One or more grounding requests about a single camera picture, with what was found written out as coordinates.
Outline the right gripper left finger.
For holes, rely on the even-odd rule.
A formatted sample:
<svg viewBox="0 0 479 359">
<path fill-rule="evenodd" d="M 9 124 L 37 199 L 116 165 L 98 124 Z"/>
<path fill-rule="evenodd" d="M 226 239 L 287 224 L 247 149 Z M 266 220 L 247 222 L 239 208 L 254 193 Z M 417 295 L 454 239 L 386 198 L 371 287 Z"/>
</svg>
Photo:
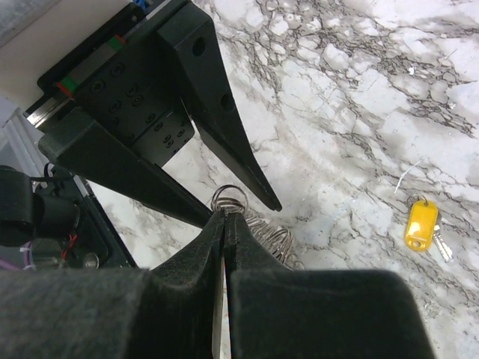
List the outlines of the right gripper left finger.
<svg viewBox="0 0 479 359">
<path fill-rule="evenodd" d="M 3 358 L 217 358 L 225 215 L 156 269 L 3 271 Z"/>
</svg>

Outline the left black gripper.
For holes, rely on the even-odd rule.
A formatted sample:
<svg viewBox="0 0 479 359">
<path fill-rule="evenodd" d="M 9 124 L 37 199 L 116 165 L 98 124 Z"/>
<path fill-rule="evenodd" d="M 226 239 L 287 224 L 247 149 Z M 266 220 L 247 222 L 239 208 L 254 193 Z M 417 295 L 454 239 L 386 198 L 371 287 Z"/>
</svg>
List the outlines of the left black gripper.
<svg viewBox="0 0 479 359">
<path fill-rule="evenodd" d="M 162 51 L 202 141 L 265 206 L 281 211 L 244 130 L 212 18 L 191 1 L 168 1 L 161 13 L 168 14 L 157 31 Z M 84 110 L 92 118 L 69 114 L 38 141 L 52 164 L 203 227 L 211 211 L 155 166 L 168 162 L 195 131 L 166 78 L 155 37 L 130 40 L 146 21 L 141 5 L 122 8 L 39 77 L 43 95 L 27 118 L 45 132 L 68 111 Z"/>
</svg>

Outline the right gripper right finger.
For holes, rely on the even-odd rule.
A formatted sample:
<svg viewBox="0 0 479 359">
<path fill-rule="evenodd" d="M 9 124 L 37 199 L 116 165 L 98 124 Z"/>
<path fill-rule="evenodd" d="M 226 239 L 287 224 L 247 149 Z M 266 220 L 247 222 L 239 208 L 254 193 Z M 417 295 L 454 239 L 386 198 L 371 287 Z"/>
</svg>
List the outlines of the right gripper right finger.
<svg viewBox="0 0 479 359">
<path fill-rule="evenodd" d="M 233 358 L 432 358 L 405 281 L 384 270 L 290 270 L 240 214 L 225 222 Z"/>
</svg>

